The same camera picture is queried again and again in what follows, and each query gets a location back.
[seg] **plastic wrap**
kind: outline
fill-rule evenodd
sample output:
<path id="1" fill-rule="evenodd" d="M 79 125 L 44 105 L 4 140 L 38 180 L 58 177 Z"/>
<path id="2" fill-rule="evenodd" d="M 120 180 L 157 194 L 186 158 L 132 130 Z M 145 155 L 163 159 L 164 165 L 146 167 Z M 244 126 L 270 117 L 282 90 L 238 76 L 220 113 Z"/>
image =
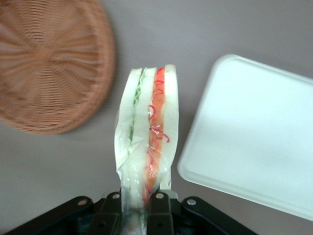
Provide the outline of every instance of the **plastic wrap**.
<path id="1" fill-rule="evenodd" d="M 121 179 L 123 234 L 146 233 L 150 195 L 171 189 L 178 140 L 178 90 L 173 65 L 132 70 L 115 130 L 116 170 Z"/>

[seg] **white plastic tray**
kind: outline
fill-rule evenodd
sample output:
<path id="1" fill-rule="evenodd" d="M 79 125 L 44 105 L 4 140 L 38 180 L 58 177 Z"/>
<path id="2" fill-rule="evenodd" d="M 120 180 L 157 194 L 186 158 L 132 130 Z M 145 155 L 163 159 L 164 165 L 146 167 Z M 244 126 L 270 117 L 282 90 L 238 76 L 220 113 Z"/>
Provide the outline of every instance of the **white plastic tray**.
<path id="1" fill-rule="evenodd" d="M 236 55 L 219 59 L 179 173 L 313 221 L 313 80 Z"/>

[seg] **woven basket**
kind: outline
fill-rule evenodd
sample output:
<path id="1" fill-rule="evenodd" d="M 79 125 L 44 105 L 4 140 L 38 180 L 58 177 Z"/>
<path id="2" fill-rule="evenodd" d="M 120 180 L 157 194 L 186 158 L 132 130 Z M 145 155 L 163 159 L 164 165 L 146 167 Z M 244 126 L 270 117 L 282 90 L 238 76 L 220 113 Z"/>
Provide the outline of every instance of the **woven basket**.
<path id="1" fill-rule="evenodd" d="M 0 0 L 0 118 L 10 126 L 56 134 L 83 124 L 114 70 L 98 0 Z"/>

